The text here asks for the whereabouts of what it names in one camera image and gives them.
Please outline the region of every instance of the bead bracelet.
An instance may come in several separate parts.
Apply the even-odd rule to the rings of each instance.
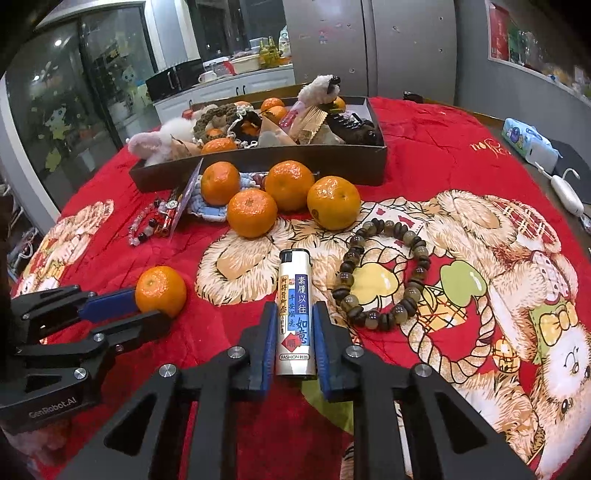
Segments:
[[[414,258],[418,260],[411,278],[405,283],[402,300],[388,313],[380,313],[377,310],[364,311],[359,305],[359,299],[351,294],[351,287],[355,282],[353,271],[361,262],[361,255],[365,252],[365,241],[380,234],[401,240],[412,250]],[[337,286],[334,287],[332,296],[347,314],[348,322],[357,327],[365,326],[370,330],[379,329],[386,332],[396,324],[416,315],[417,302],[425,288],[424,280],[431,266],[425,240],[400,222],[394,223],[391,220],[384,222],[373,218],[370,222],[365,222],[354,236],[347,240],[347,244],[349,251],[343,257],[343,263],[337,275]]]

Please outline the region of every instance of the cardboard box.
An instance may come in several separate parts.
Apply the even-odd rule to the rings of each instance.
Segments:
[[[365,97],[343,96],[348,110],[361,118],[370,119],[379,129],[378,119]],[[220,100],[217,105],[234,99]],[[283,99],[286,106],[293,105],[296,98]],[[260,108],[262,102],[253,102]],[[212,153],[198,157],[171,160],[159,165],[144,167],[139,160],[130,171],[135,185],[141,192],[170,190],[185,184],[197,164],[204,158],[202,171],[217,161],[228,161],[241,172],[268,171],[284,160],[297,160],[321,177],[336,175],[358,185],[380,185],[384,179],[387,148],[360,145],[294,145],[290,147],[249,148],[230,152]]]

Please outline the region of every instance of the green apple print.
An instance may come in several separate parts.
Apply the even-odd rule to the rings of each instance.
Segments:
[[[444,265],[439,274],[445,295],[458,307],[466,307],[472,297],[482,297],[486,293],[486,283],[482,275],[463,260],[454,260],[451,265]]]
[[[353,435],[353,402],[328,403],[322,395],[318,380],[303,381],[301,392],[308,403],[329,422]]]

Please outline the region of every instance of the silver lighter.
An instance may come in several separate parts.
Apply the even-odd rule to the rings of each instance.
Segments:
[[[302,379],[316,378],[314,329],[310,286],[310,253],[291,248],[279,253],[279,322],[275,373]]]

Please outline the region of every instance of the gray wall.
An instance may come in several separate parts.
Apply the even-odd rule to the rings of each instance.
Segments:
[[[484,0],[456,0],[456,18],[456,104],[535,125],[542,135],[570,144],[591,164],[591,107],[544,79],[488,60]]]

